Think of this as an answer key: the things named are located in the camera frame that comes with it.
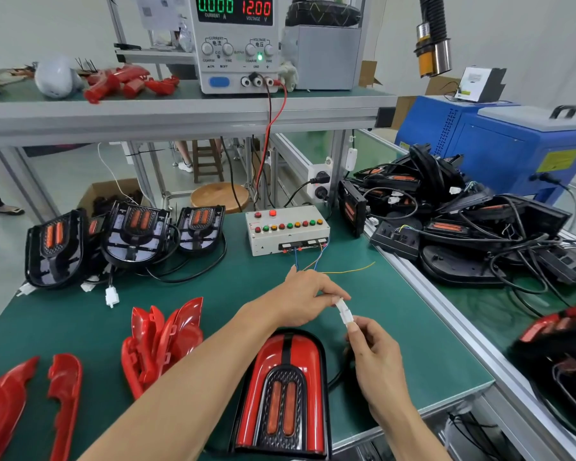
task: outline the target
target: red wire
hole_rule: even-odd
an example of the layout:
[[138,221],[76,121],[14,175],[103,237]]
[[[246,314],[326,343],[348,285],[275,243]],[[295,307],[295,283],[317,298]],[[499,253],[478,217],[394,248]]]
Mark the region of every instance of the red wire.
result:
[[267,158],[267,146],[269,144],[269,134],[271,133],[271,125],[273,123],[275,123],[275,120],[279,117],[279,115],[284,110],[284,107],[286,105],[286,100],[288,99],[288,91],[286,90],[286,87],[284,86],[284,84],[282,84],[280,82],[280,83],[278,83],[278,85],[281,85],[282,88],[284,89],[284,103],[282,103],[282,106],[279,109],[279,111],[277,112],[277,115],[275,115],[275,118],[267,125],[267,130],[265,131],[265,146],[263,147],[264,150],[262,153],[262,158],[260,159],[260,168],[258,169],[258,173],[256,174],[256,192],[258,192],[258,186],[260,184],[260,176],[262,174],[262,168],[265,164],[265,159]]

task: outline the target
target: blue machine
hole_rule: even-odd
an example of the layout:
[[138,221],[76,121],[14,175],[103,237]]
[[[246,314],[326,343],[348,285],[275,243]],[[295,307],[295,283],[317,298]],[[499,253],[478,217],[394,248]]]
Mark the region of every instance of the blue machine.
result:
[[431,144],[441,158],[464,154],[461,171],[495,193],[533,195],[553,204],[563,189],[537,179],[549,173],[567,185],[576,175],[576,116],[514,103],[472,104],[418,97],[395,143]]

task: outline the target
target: knob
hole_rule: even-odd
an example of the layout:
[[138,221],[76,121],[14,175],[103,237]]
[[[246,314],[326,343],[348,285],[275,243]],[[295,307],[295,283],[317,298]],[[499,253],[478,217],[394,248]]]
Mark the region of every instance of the knob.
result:
[[213,46],[209,42],[205,42],[201,45],[201,51],[204,54],[211,54],[213,53]]
[[226,56],[230,56],[233,54],[235,49],[233,48],[233,46],[230,43],[226,42],[225,44],[222,45],[222,51],[224,52],[224,54]]

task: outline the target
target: wooden stool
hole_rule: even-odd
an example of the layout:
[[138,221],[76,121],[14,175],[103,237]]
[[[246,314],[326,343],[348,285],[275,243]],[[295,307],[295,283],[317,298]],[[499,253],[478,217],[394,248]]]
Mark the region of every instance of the wooden stool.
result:
[[[213,163],[199,163],[199,157],[213,157]],[[192,165],[194,166],[194,182],[198,183],[199,176],[220,176],[220,181],[224,181],[222,174],[222,162],[220,161],[220,152],[215,146],[215,139],[209,139],[208,147],[199,147],[198,141],[192,141]],[[201,172],[203,166],[215,166],[215,171]]]
[[[237,194],[239,205],[243,209],[249,200],[249,193],[247,189],[237,184],[235,185],[235,193]],[[213,182],[199,187],[190,196],[190,204],[192,207],[223,205],[226,207],[226,213],[237,213],[239,211],[229,182]]]

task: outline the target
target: handle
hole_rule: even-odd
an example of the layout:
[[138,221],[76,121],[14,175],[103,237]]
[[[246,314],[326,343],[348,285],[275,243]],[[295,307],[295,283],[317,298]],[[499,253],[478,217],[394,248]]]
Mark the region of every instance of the handle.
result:
[[556,120],[559,117],[559,113],[563,110],[567,110],[568,113],[565,115],[567,119],[570,119],[572,116],[576,115],[576,105],[559,105],[559,107],[553,110],[553,113],[550,115],[550,119]]

